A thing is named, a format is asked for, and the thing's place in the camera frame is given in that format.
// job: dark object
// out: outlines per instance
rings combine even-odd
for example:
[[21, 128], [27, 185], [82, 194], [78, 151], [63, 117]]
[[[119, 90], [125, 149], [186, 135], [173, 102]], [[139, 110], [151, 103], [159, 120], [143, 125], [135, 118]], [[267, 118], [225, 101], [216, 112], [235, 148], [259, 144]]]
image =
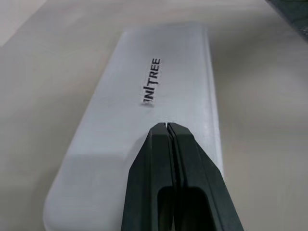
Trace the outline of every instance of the dark object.
[[308, 0], [267, 0], [308, 41]]
[[122, 231], [244, 231], [215, 164], [190, 131], [160, 123], [129, 170]]

